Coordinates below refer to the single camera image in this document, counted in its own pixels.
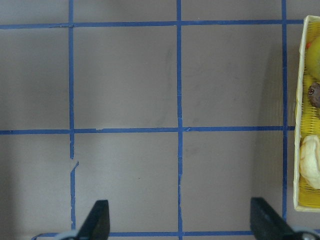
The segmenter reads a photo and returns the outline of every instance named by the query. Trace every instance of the brown object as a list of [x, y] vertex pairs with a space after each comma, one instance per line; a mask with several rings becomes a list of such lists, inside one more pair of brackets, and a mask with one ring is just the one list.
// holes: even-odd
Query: brown object
[[314, 82], [308, 89], [308, 99], [315, 108], [320, 108], [320, 84]]

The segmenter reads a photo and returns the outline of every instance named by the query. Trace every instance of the basket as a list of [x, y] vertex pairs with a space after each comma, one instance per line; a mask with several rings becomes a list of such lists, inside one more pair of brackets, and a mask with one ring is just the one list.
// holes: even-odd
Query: basket
[[308, 15], [303, 22], [303, 32], [300, 43], [300, 60], [296, 88], [295, 131], [294, 131], [294, 179], [293, 203], [294, 209], [300, 212], [320, 212], [320, 189], [308, 185], [300, 175], [300, 145], [308, 135], [320, 137], [319, 110], [311, 106], [308, 99], [308, 88], [317, 80], [311, 77], [305, 69], [306, 44], [320, 36], [320, 16]]

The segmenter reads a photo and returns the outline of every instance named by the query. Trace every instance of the yellow ball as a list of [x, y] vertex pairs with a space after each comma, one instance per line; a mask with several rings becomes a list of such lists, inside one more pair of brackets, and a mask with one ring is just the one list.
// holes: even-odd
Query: yellow ball
[[320, 37], [313, 40], [308, 48], [304, 64], [308, 73], [315, 79], [320, 80]]

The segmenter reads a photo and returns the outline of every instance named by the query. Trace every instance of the yellow mesh basket bottom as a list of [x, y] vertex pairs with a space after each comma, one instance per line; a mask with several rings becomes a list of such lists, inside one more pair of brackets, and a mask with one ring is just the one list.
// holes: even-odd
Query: yellow mesh basket bottom
[[[310, 22], [308, 24], [306, 42], [312, 42], [320, 36], [320, 22]], [[320, 137], [320, 109], [311, 106], [308, 99], [308, 88], [317, 80], [304, 68], [303, 92], [302, 92], [302, 115], [301, 115], [301, 140], [308, 135], [318, 135]], [[303, 176], [299, 177], [299, 205], [311, 208], [320, 208], [320, 189], [314, 189], [308, 185]]]

